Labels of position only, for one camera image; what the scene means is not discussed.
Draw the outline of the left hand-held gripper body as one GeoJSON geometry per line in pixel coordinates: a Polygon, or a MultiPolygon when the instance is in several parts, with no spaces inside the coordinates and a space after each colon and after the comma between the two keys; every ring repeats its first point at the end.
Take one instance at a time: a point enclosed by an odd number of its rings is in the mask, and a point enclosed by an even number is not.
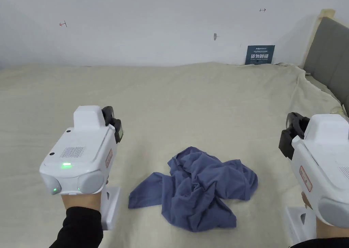
{"type": "Polygon", "coordinates": [[[115,226],[120,188],[107,185],[117,153],[112,106],[79,106],[67,128],[43,160],[39,172],[52,195],[101,195],[103,230],[115,226]]]}

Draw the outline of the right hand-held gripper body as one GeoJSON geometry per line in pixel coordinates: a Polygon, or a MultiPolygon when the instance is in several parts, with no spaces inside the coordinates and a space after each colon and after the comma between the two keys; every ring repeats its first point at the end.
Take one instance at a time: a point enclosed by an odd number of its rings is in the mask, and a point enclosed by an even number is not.
{"type": "Polygon", "coordinates": [[[286,207],[285,225],[291,244],[316,236],[316,218],[333,227],[349,226],[348,121],[339,114],[311,118],[291,112],[286,130],[292,132],[292,171],[309,207],[286,207]]]}

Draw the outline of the person's left hand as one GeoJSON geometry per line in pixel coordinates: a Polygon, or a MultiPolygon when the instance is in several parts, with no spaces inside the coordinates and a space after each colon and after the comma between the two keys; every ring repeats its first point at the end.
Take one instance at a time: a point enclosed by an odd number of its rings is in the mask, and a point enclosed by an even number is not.
{"type": "Polygon", "coordinates": [[[83,207],[100,211],[102,192],[96,194],[61,195],[64,207],[83,207]]]}

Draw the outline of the person's right hand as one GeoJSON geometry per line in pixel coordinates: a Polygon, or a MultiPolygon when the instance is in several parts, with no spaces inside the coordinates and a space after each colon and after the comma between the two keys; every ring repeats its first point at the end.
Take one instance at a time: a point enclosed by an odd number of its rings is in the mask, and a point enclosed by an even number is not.
{"type": "Polygon", "coordinates": [[[307,240],[301,245],[307,248],[348,248],[349,229],[330,226],[316,218],[316,239],[307,240]]]}

